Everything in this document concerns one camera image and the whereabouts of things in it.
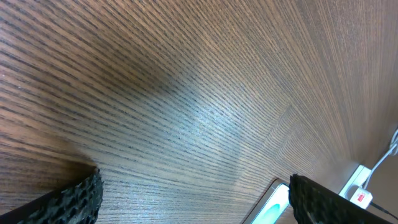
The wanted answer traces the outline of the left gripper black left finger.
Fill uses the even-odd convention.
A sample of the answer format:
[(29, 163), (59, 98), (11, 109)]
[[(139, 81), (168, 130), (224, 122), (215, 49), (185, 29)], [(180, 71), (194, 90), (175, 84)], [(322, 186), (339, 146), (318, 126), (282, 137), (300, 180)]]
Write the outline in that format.
[(1, 223), (94, 224), (103, 201), (100, 170), (1, 215)]

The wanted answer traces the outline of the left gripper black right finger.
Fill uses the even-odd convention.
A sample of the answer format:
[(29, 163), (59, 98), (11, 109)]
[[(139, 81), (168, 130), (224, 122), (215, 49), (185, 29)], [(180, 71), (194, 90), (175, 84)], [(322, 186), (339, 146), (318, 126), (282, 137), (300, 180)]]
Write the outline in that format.
[(391, 224), (303, 175), (290, 176), (289, 203), (298, 224)]

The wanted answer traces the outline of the turquoise screen Galaxy smartphone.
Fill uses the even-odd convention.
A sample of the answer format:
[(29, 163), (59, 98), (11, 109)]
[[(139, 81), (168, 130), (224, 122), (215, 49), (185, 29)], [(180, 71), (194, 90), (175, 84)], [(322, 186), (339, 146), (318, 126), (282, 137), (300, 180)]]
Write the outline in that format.
[(243, 223), (274, 224), (289, 205), (289, 186), (276, 179)]

